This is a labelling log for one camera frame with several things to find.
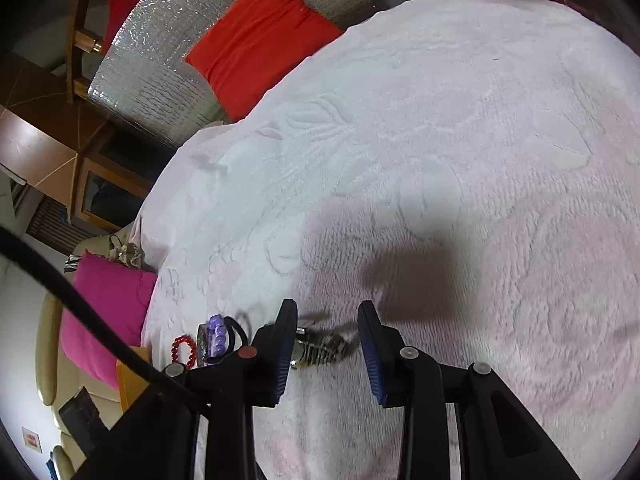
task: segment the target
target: bed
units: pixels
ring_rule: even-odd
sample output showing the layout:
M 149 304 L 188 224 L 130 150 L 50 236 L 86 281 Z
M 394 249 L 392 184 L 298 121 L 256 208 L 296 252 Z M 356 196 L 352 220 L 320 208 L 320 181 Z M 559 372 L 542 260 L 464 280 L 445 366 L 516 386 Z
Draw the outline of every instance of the bed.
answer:
M 351 27 L 201 129 L 145 200 L 154 365 L 217 312 L 252 334 L 294 298 L 351 338 L 370 299 L 439 362 L 491 364 L 580 478 L 612 478 L 640 436 L 639 72 L 546 0 L 412 0 Z M 359 351 L 292 371 L 254 417 L 268 478 L 396 475 L 401 413 Z

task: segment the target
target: beige sofa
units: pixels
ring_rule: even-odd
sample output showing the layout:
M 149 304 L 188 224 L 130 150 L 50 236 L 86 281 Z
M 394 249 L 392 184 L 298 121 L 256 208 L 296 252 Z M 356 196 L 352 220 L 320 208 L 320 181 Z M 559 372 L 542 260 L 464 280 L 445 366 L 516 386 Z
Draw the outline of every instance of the beige sofa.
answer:
M 123 242 L 129 235 L 130 227 L 116 234 Z M 84 250 L 106 256 L 109 251 L 109 237 L 90 238 L 80 243 L 74 254 L 82 255 Z M 73 273 L 65 275 L 73 279 Z M 51 406 L 56 426 L 60 430 L 61 446 L 53 449 L 53 462 L 60 480 L 69 480 L 84 462 L 84 454 L 71 438 L 60 420 L 58 410 L 84 386 L 100 412 L 100 418 L 111 428 L 122 416 L 118 392 L 105 383 L 89 377 L 77 368 L 60 350 L 59 334 L 62 319 L 62 304 L 49 292 L 42 302 L 38 334 L 36 340 L 36 385 L 40 399 L 45 406 Z

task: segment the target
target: white wall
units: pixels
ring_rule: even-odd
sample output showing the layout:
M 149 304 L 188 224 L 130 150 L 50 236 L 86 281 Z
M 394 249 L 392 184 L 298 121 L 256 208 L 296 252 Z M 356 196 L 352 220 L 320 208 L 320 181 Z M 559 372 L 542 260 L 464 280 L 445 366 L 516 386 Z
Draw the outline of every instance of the white wall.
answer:
M 8 213 L 4 203 L 0 203 L 0 216 L 0 220 L 5 220 L 4 225 L 10 224 L 18 232 L 26 228 L 20 215 L 11 220 L 13 215 Z M 22 239 L 62 272 L 64 254 L 28 235 L 23 235 Z M 0 359 L 4 361 L 0 380 L 0 419 L 34 475 L 40 480 L 49 480 L 45 463 L 49 452 L 60 443 L 60 432 L 53 422 L 51 408 L 43 405 L 36 389 L 35 341 L 43 298 L 44 289 L 31 276 L 13 264 L 8 266 L 0 284 Z M 40 436 L 42 454 L 24 445 L 21 427 Z

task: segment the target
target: brown wooden furniture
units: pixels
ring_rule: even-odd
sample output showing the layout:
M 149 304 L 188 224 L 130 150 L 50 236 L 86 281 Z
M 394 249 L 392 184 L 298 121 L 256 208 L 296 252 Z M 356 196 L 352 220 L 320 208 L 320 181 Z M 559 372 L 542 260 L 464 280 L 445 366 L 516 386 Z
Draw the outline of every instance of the brown wooden furniture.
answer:
M 104 54 L 102 38 L 85 28 L 88 7 L 89 0 L 74 0 L 66 28 L 66 98 L 70 103 L 74 96 L 87 99 L 91 81 L 82 75 L 84 53 Z
M 86 206 L 90 176 L 135 197 L 152 182 L 103 154 L 117 127 L 84 100 L 68 103 L 65 82 L 20 56 L 0 62 L 0 164 L 73 214 L 110 231 L 122 226 Z

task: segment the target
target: magenta pillow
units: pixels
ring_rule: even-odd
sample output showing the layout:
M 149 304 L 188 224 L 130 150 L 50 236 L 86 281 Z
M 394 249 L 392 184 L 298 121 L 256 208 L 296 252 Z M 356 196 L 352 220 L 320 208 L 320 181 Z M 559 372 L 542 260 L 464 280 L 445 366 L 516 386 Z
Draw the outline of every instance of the magenta pillow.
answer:
M 129 346 L 140 346 L 155 284 L 152 272 L 129 269 L 87 251 L 74 276 L 78 293 Z M 118 389 L 116 358 L 67 309 L 62 313 L 60 345 L 78 368 Z

